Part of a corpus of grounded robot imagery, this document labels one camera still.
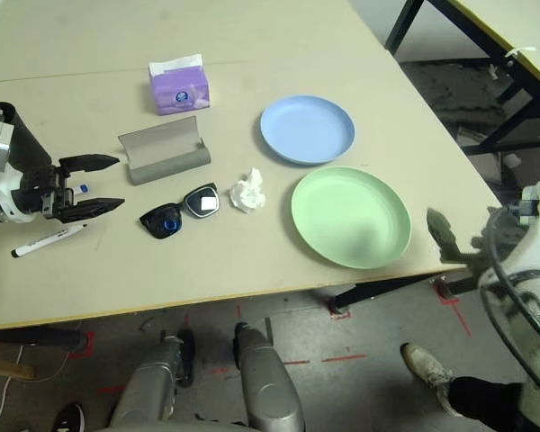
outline black pants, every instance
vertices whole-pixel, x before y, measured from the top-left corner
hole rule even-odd
[[[450,383],[448,400],[456,411],[497,432],[540,431],[518,411],[522,384],[493,384],[471,377]]]

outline marker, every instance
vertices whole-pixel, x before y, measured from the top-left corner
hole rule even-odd
[[[44,248],[45,246],[65,239],[66,237],[73,236],[77,232],[86,228],[86,226],[87,224],[84,223],[82,225],[74,225],[72,227],[65,228],[62,231],[59,231],[51,236],[41,238],[40,240],[33,241],[32,243],[28,243],[24,246],[17,247],[16,249],[13,249],[10,253],[14,258],[21,257],[22,255],[29,254],[36,249]]]

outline purple tissue box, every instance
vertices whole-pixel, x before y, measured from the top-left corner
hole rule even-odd
[[[150,75],[158,114],[176,114],[210,106],[208,79],[202,66],[181,67]]]

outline green plate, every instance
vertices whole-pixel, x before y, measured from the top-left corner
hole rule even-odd
[[[310,247],[342,266],[385,266],[410,242],[402,199],[359,169],[333,166],[306,175],[292,195],[292,216]]]

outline sunglasses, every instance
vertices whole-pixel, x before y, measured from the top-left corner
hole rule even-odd
[[[220,198],[216,184],[210,183],[194,189],[180,203],[161,205],[140,217],[140,222],[157,239],[176,234],[182,228],[182,214],[185,208],[196,218],[207,218],[220,208]]]

